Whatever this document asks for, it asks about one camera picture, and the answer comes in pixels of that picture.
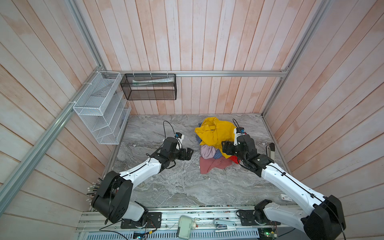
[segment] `gray marble surface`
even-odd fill
[[[206,114],[206,115],[141,115],[130,116],[113,170],[128,170],[147,159],[164,139],[163,121],[169,121],[175,132],[185,135],[183,147],[194,149],[190,161],[176,160],[176,166],[154,175],[138,185],[131,200],[146,207],[192,205],[255,205],[263,199],[281,202],[281,191],[270,182],[237,164],[221,170],[214,168],[208,174],[200,174],[200,146],[194,129],[206,117],[220,120],[235,118],[254,140],[258,152],[265,154],[266,144],[271,142],[262,118],[257,114]],[[173,136],[166,123],[167,136]],[[280,155],[276,162],[282,167]]]

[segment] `yellow shirt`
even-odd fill
[[[230,155],[223,153],[222,141],[234,141],[235,134],[233,130],[235,125],[228,121],[220,121],[216,117],[206,118],[201,127],[195,128],[195,133],[201,138],[200,145],[214,146],[219,149],[225,158]]]

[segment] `white wire basket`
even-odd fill
[[[119,72],[99,72],[76,101],[73,109],[78,115],[102,116],[120,82]]]
[[[119,144],[131,112],[123,92],[114,94],[120,81],[120,73],[98,73],[73,107],[99,144]]]

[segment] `pink garment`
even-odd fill
[[[214,155],[216,153],[216,149],[214,146],[201,145],[200,146],[200,152],[201,152],[201,156],[204,159],[209,159],[209,158],[214,157]]]
[[[207,174],[214,167],[224,169],[226,167],[231,166],[232,163],[233,162],[230,159],[226,159],[225,157],[221,157],[218,159],[204,159],[203,157],[200,157],[200,173]]]

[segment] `red garment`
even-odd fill
[[[234,163],[239,164],[236,156],[230,156],[228,159],[231,159]]]
[[[224,169],[226,167],[231,166],[232,163],[233,162],[229,158],[226,159],[225,157],[221,157],[218,159],[214,159],[214,158],[204,159],[203,157],[200,157],[200,173],[207,174],[214,167]]]

